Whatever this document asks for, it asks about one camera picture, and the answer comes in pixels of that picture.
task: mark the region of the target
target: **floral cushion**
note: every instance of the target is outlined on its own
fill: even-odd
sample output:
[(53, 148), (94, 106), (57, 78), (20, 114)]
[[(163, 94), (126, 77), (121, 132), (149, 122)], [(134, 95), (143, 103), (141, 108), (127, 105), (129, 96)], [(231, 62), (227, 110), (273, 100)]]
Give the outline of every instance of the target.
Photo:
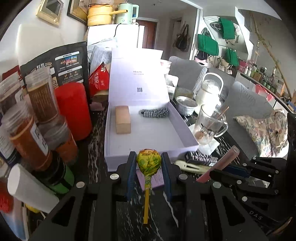
[(287, 117), (278, 110), (267, 119), (250, 116), (237, 116), (234, 119), (249, 133), (261, 157), (276, 157), (288, 145)]

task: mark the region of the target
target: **black marble table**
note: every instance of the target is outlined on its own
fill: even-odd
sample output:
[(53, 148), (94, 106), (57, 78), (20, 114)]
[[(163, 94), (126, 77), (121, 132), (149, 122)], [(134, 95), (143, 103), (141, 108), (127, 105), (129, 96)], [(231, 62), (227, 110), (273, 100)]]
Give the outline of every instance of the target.
[[(97, 183), (102, 182), (110, 176), (104, 160), (106, 118), (107, 110), (91, 113), (93, 131), (85, 140), (77, 142), (79, 157), (76, 164), (71, 167), (75, 175), (75, 182)], [(220, 142), (220, 145), (212, 155), (218, 158), (223, 156), (231, 146), (236, 145), (235, 141), (227, 132), (222, 137), (217, 138), (217, 140)], [(247, 161), (247, 157), (240, 149), (240, 154), (235, 160), (235, 163), (239, 164), (244, 161)], [(197, 177), (197, 175), (192, 173), (187, 174)], [(143, 225), (144, 200), (144, 192), (140, 187), (138, 178), (135, 177), (135, 186), (131, 201), (117, 203), (118, 240), (181, 240), (179, 227), (183, 220), (182, 215), (184, 210), (182, 204), (170, 204), (166, 200), (164, 187), (154, 188), (150, 195), (149, 221), (147, 225)], [(30, 222), (30, 231), (33, 232), (37, 224), (41, 222), (42, 217), (33, 214), (30, 216), (29, 214), (29, 218), (34, 220)], [(89, 240), (92, 240), (91, 234), (93, 228), (91, 225)]]

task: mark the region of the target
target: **white kettle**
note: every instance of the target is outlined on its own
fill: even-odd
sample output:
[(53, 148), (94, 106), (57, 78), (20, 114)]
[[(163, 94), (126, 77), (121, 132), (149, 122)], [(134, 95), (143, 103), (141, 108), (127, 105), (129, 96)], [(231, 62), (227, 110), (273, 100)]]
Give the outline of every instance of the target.
[[(207, 75), (214, 75), (216, 76), (222, 83), (221, 88), (219, 89), (218, 83), (214, 80), (205, 80), (205, 77)], [(197, 103), (197, 107), (195, 108), (195, 112), (199, 114), (200, 107), (203, 104), (207, 105), (207, 111), (206, 114), (211, 116), (215, 110), (215, 107), (217, 104), (219, 104), (219, 95), (221, 94), (221, 91), (223, 89), (223, 80), (222, 78), (215, 73), (206, 73), (204, 77), (202, 78), (201, 87), (196, 93), (195, 102)]]

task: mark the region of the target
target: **glass mug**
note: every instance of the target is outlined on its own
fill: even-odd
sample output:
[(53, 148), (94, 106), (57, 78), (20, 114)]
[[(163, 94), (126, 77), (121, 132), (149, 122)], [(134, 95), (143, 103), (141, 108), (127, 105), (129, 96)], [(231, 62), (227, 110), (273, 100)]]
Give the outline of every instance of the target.
[(208, 112), (207, 105), (202, 105), (195, 122), (192, 133), (199, 145), (209, 144), (214, 137), (222, 136), (228, 129), (225, 115), (221, 115), (218, 109), (215, 109), (212, 115), (208, 115), (207, 113), (213, 111), (212, 108), (210, 109), (210, 112)]

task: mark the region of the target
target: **yellow cooking pot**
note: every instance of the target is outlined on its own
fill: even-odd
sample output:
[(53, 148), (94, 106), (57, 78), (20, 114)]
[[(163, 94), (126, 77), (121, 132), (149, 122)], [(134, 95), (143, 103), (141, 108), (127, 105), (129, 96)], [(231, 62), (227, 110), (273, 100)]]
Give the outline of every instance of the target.
[(128, 10), (119, 10), (113, 11), (113, 7), (111, 5), (95, 5), (89, 8), (89, 13), (87, 16), (87, 25), (104, 25), (112, 23), (112, 15), (119, 13), (127, 13)]

